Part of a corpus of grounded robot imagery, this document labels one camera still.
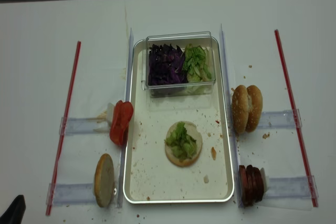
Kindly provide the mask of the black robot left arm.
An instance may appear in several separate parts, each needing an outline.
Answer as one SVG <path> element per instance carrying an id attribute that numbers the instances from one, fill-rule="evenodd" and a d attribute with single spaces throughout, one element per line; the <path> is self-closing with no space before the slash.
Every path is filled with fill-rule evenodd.
<path id="1" fill-rule="evenodd" d="M 25 210 L 24 195 L 18 195 L 1 216 L 1 223 L 21 224 Z"/>

